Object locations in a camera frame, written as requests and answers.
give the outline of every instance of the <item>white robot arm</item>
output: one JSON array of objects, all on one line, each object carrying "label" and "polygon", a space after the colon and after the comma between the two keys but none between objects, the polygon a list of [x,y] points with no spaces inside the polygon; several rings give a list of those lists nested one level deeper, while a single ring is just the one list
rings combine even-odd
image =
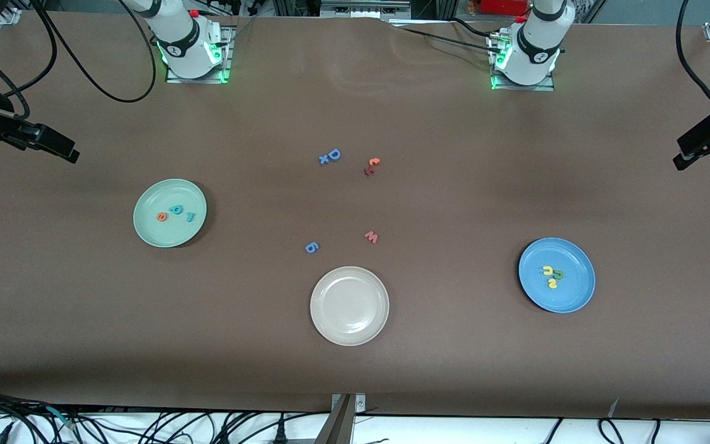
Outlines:
[{"label": "white robot arm", "polygon": [[560,43],[574,23],[571,0],[535,0],[525,23],[507,29],[511,45],[495,68],[516,84],[532,85],[543,81],[555,68]]},{"label": "white robot arm", "polygon": [[219,23],[195,14],[191,17],[182,0],[124,0],[147,21],[158,39],[163,59],[180,78],[205,76],[222,62],[214,46],[221,41]]}]

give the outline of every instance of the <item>white plate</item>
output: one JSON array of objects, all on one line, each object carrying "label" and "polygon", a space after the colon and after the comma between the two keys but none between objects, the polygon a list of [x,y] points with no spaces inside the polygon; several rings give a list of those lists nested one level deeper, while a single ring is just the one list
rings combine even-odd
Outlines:
[{"label": "white plate", "polygon": [[[182,205],[182,213],[170,211],[175,205]],[[159,222],[158,213],[166,213],[166,221]],[[194,214],[190,222],[188,213]],[[153,247],[177,247],[201,230],[205,217],[205,194],[198,186],[185,179],[166,179],[141,194],[133,209],[133,227],[136,234]]]},{"label": "white plate", "polygon": [[374,339],[388,320],[388,292],[380,278],[361,267],[341,267],[316,283],[311,318],[325,339],[352,347]]}]

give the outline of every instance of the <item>light green plate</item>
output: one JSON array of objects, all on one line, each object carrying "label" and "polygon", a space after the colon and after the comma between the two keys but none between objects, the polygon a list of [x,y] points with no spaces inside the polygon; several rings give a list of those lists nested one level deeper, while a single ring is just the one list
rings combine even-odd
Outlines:
[{"label": "light green plate", "polygon": [[[182,205],[181,214],[170,211],[175,205]],[[168,215],[164,222],[157,219],[161,212]],[[191,222],[188,213],[194,213]],[[153,247],[177,247],[199,232],[205,217],[205,194],[198,186],[184,179],[166,179],[150,186],[139,197],[133,210],[133,227],[141,240]]]}]

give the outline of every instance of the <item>plate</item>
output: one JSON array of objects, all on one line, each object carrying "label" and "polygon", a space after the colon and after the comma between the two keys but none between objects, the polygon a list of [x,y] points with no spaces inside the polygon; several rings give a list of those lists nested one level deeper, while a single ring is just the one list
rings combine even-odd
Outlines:
[{"label": "plate", "polygon": [[[549,272],[544,267],[560,270],[563,277],[555,279],[555,274],[544,274]],[[581,309],[591,300],[597,286],[594,266],[586,253],[559,238],[539,239],[528,245],[519,259],[519,281],[534,303],[553,313]]]},{"label": "plate", "polygon": [[[172,213],[172,207],[182,206],[182,213]],[[158,213],[166,213],[164,222]],[[194,218],[188,222],[188,213]],[[141,240],[153,247],[169,248],[185,244],[205,224],[205,194],[185,179],[161,180],[147,188],[133,209],[133,227]]]},{"label": "plate", "polygon": [[311,318],[325,339],[353,347],[374,339],[388,320],[388,292],[380,278],[361,267],[341,267],[316,283]]}]

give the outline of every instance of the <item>table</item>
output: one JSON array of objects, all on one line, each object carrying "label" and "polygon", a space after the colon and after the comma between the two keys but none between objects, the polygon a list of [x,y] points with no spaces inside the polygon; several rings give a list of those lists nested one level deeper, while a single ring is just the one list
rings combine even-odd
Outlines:
[{"label": "table", "polygon": [[[54,16],[101,84],[144,90],[127,16]],[[683,38],[710,84],[710,43]],[[493,91],[476,49],[378,20],[256,19],[231,83],[158,83],[137,104],[97,93],[60,51],[26,97],[79,163],[0,143],[0,392],[319,410],[358,391],[384,413],[503,416],[603,416],[620,397],[617,416],[710,418],[710,157],[671,162],[710,103],[672,28],[574,26],[566,48],[556,92]],[[48,55],[31,14],[0,35],[17,83]],[[341,160],[319,166],[333,148]],[[194,241],[162,250],[136,236],[133,205],[172,177],[210,212]],[[518,284],[521,251],[545,236],[597,270],[574,314]],[[371,269],[391,297],[385,329],[357,348],[328,343],[308,313],[341,265]]]}]

